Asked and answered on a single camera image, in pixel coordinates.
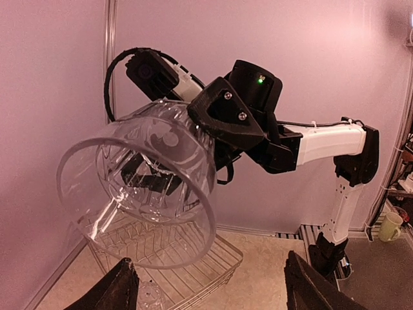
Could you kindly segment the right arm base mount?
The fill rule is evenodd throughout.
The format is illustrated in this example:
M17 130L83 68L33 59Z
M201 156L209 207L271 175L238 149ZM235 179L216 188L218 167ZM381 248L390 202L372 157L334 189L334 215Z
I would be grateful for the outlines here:
M335 245L320 232L316 243L308 246L311 266L332 284L352 274L352 266L345 253L347 243L348 238Z

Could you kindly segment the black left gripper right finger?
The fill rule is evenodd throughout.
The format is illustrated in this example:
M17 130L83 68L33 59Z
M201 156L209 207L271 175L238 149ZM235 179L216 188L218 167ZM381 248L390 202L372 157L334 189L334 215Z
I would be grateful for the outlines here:
M284 273L288 309L358 308L294 251L288 252Z

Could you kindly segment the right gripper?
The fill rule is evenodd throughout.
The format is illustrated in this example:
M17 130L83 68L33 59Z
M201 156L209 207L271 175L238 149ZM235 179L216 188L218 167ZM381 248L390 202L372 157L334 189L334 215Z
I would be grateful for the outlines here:
M223 77L207 85L187 110L191 120L209 136L245 150L245 154L268 173L296 169L303 135L278 124L273 112L248 109Z

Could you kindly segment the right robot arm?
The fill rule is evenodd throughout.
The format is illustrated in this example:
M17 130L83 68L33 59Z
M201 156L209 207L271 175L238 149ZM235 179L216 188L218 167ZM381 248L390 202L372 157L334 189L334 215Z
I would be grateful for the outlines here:
M248 61L237 60L227 75L207 86L163 57L134 56L126 64L126 75L151 100L188 102L190 118L215 141L216 169L226 168L228 179L242 154L271 174L332 158L337 181L332 214L308 251L319 274L333 274L345 257L349 225L362 188L378 169L377 129L347 117L328 125L278 121L274 112L283 84Z

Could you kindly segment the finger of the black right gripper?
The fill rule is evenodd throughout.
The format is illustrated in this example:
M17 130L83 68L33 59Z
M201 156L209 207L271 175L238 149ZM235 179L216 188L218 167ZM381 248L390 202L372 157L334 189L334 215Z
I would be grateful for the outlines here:
M144 175L138 172L146 164L144 158L132 158L121 169L121 177L127 187L149 189L152 192L161 193L166 190L166 195L171 195L181 184L179 176L167 170L160 172L153 167L149 167L150 174Z

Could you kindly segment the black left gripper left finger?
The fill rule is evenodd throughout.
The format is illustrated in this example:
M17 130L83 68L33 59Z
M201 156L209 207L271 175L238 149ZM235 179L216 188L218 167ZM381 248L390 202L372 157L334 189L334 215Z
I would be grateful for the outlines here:
M69 310L137 309L139 278L130 258L121 259Z

